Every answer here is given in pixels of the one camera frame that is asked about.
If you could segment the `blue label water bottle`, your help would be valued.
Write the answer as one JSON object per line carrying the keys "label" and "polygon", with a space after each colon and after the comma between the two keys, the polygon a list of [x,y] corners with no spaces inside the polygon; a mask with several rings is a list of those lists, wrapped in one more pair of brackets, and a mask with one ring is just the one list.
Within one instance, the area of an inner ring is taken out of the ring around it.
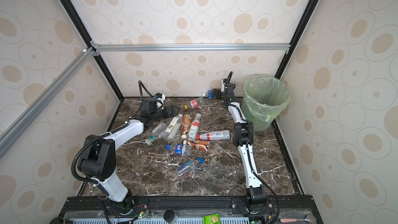
{"label": "blue label water bottle", "polygon": [[202,93],[202,97],[208,98],[208,99],[213,99],[213,91],[212,90],[208,90],[207,92],[203,92]]}

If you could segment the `red label clear bottle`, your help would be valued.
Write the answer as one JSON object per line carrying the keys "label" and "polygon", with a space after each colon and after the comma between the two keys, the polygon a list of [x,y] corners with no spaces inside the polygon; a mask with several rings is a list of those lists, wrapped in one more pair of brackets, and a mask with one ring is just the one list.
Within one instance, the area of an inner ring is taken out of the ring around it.
{"label": "red label clear bottle", "polygon": [[198,97],[196,99],[190,100],[186,105],[184,105],[184,108],[186,110],[189,108],[195,109],[198,107],[202,107],[203,105],[204,105],[204,98]]}

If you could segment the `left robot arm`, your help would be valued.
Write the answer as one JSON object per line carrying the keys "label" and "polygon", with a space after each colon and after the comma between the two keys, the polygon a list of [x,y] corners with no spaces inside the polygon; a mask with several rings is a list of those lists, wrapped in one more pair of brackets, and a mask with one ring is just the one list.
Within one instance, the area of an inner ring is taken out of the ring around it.
{"label": "left robot arm", "polygon": [[152,95],[142,81],[138,82],[138,88],[141,103],[136,113],[114,130],[99,136],[89,135],[71,165],[76,180],[92,183],[107,199],[124,208],[132,204],[132,195],[117,175],[116,151],[154,123],[176,117],[180,112],[178,106],[165,106],[165,95]]}

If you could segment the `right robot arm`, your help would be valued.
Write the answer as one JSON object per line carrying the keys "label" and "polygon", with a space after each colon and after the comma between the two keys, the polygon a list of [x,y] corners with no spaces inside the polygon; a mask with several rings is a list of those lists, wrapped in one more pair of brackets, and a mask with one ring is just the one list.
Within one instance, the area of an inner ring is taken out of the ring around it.
{"label": "right robot arm", "polygon": [[254,126],[243,114],[234,94],[236,85],[231,82],[233,72],[221,81],[222,107],[226,108],[234,120],[233,144],[240,154],[246,178],[246,205],[268,207],[271,219],[280,214],[279,201],[274,190],[258,174],[253,152]]}

